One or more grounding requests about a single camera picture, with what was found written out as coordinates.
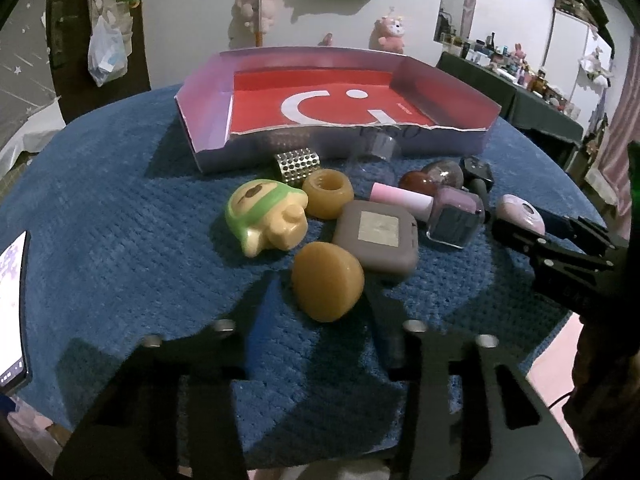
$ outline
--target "white plastic bag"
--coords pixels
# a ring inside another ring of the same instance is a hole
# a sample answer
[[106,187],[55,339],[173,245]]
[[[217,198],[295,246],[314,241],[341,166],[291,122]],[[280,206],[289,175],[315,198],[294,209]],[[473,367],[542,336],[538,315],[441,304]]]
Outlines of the white plastic bag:
[[15,412],[7,415],[9,424],[20,437],[24,447],[49,474],[53,474],[53,466],[62,448],[46,430],[51,421],[23,400],[14,397],[14,402]]
[[127,53],[122,33],[111,27],[102,16],[98,17],[89,41],[89,74],[100,87],[107,81],[127,73]]

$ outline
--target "clear glass cup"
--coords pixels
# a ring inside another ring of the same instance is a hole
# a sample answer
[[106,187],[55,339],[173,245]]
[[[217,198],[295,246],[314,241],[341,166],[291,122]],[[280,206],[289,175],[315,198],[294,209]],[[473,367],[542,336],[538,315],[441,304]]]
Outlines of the clear glass cup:
[[369,199],[376,182],[386,186],[398,184],[394,168],[402,157],[398,142],[382,131],[364,130],[354,143],[344,169],[358,198]]

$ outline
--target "gray square case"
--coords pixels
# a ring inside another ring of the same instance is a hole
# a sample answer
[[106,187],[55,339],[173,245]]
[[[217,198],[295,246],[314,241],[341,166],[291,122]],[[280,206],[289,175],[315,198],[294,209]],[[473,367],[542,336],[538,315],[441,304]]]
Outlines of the gray square case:
[[418,265],[418,224],[400,206],[366,200],[348,202],[332,241],[372,272],[404,278]]

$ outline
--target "smartphone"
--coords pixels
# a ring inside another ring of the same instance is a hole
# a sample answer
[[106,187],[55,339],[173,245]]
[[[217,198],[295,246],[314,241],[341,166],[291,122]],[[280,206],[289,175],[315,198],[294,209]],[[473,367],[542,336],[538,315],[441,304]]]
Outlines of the smartphone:
[[0,394],[14,393],[29,377],[24,341],[27,231],[0,255]]

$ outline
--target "phone screen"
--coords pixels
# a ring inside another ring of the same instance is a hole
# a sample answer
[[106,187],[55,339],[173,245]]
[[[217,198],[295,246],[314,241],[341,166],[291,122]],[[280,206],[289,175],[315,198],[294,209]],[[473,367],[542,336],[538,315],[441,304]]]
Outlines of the phone screen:
[[0,393],[24,380],[27,363],[20,326],[21,272],[27,233],[23,232],[0,255]]

